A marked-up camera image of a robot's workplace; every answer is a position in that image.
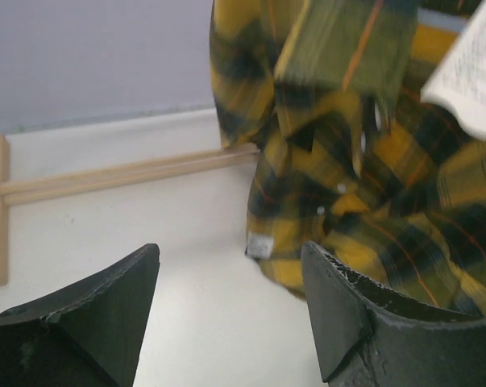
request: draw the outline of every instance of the paper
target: paper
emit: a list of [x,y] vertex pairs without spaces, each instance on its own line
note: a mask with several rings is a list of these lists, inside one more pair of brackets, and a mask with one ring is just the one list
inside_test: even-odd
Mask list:
[[486,140],[486,0],[421,91],[448,109],[469,135]]

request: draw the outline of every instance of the gray wall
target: gray wall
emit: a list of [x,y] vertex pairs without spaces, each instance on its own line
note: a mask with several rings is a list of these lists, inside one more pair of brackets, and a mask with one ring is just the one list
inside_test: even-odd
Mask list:
[[211,4],[0,0],[0,131],[210,106]]

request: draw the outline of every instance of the black object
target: black object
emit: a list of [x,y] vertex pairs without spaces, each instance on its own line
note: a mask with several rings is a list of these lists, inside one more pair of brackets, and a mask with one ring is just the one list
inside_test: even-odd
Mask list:
[[160,267],[148,244],[0,314],[0,387],[132,386]]
[[486,387],[486,318],[422,304],[309,242],[305,295],[330,387]]

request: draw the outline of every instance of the white tag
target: white tag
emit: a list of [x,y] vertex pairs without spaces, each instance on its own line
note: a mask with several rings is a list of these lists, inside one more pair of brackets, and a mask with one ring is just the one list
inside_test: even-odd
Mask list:
[[421,97],[448,109],[469,135],[486,140],[486,0],[424,85]]
[[248,232],[246,253],[252,258],[269,260],[272,256],[275,240],[271,236]]

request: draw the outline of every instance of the plaid shirt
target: plaid shirt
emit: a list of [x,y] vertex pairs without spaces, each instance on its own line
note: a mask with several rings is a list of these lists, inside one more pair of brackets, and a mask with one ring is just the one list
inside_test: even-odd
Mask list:
[[214,0],[212,88],[223,147],[261,149],[248,244],[263,273],[304,291],[300,250],[442,308],[486,316],[486,142],[420,88],[455,34],[422,5],[467,0]]

